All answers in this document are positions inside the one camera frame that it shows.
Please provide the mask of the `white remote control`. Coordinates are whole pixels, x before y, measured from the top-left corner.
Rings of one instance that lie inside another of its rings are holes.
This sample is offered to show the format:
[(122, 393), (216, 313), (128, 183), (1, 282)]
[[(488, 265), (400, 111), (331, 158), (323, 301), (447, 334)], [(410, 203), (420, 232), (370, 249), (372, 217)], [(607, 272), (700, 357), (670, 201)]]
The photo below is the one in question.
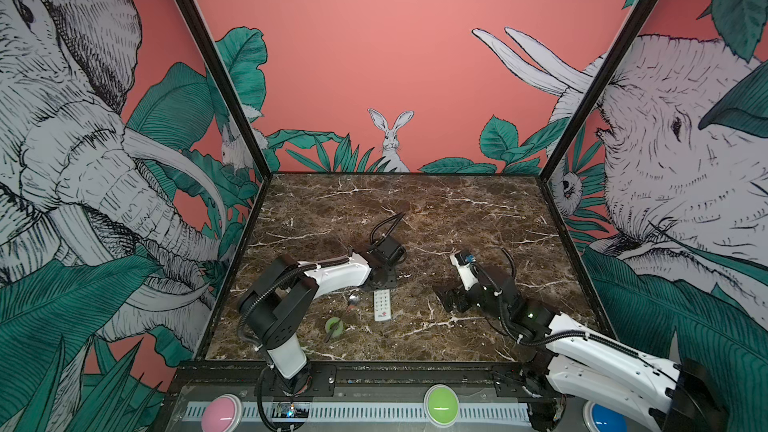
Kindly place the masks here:
[(391, 292), (389, 289), (376, 290), (373, 295), (374, 320), (385, 322), (392, 319)]

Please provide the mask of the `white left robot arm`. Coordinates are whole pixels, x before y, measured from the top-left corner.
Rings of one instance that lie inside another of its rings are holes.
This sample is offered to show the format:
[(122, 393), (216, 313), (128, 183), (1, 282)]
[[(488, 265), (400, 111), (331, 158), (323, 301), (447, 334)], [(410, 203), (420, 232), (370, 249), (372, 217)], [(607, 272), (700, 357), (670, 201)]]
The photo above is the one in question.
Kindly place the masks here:
[(396, 266), (406, 257), (405, 247), (391, 236), (404, 218), (390, 216), (372, 229), (368, 244), (350, 248), (345, 255), (320, 261), (297, 261), (284, 254), (238, 299), (238, 338), (262, 354), (266, 365), (259, 373), (255, 395), (259, 417), (270, 431), (295, 431), (295, 420), (276, 424), (266, 414), (263, 391), (267, 373), (277, 379), (281, 392), (293, 399), (311, 385), (309, 361), (297, 331), (316, 298), (344, 289), (382, 290), (396, 280)]

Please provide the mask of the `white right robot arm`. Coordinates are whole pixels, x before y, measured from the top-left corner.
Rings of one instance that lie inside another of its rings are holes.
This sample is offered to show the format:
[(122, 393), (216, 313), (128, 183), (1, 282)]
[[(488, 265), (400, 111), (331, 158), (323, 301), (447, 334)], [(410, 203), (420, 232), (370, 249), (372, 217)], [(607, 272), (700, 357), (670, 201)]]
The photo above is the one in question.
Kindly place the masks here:
[(468, 251), (450, 257), (460, 282), (435, 290), (448, 312), (475, 307), (503, 335), (535, 350), (514, 380), (535, 396), (574, 396), (651, 431), (724, 431), (729, 411), (706, 368), (639, 351), (525, 297), (516, 270), (484, 267)]

